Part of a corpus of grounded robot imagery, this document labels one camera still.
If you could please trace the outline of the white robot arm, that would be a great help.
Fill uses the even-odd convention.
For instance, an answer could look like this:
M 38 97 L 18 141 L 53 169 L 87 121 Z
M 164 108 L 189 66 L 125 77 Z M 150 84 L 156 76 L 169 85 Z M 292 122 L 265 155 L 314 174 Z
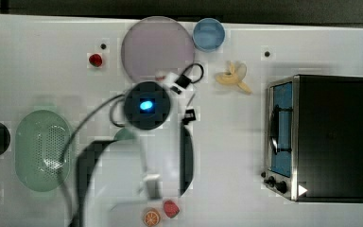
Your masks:
M 194 174 L 190 102 L 196 88 L 145 81 L 112 100 L 122 105 L 124 128 L 95 140 L 77 157 L 77 203 L 69 227 L 144 224 L 151 201 L 179 198 Z

